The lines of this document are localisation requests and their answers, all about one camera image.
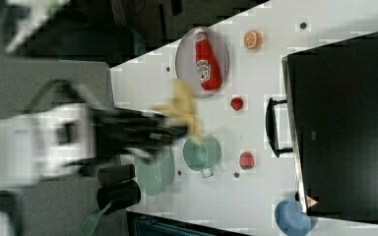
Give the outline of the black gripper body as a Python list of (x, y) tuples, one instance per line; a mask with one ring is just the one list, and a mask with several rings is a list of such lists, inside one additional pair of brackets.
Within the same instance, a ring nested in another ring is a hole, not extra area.
[(123, 108), (93, 109), (92, 120), (96, 156), (106, 159), (125, 153), (154, 158), (188, 130), (179, 122), (173, 124), (165, 115)]

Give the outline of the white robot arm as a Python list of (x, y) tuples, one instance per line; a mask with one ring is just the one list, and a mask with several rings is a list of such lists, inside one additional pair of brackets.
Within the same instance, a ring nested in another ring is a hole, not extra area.
[(28, 187), (117, 154), (148, 160), (184, 134), (184, 125), (154, 111), (68, 104), (0, 119), (0, 191)]

